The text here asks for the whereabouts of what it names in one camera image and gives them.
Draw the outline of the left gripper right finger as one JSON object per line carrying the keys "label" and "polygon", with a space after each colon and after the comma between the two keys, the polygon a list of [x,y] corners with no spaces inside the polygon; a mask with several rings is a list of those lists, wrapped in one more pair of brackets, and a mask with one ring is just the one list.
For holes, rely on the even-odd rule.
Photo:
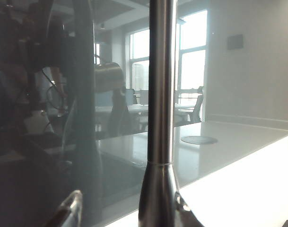
{"label": "left gripper right finger", "polygon": [[175,192],[175,227],[203,227],[179,192]]}

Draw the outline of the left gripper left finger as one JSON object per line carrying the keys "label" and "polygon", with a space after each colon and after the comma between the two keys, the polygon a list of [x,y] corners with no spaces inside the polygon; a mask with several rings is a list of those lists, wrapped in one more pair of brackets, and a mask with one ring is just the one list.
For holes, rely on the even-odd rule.
{"label": "left gripper left finger", "polygon": [[79,227],[82,220],[83,194],[74,190],[58,207],[44,227]]}

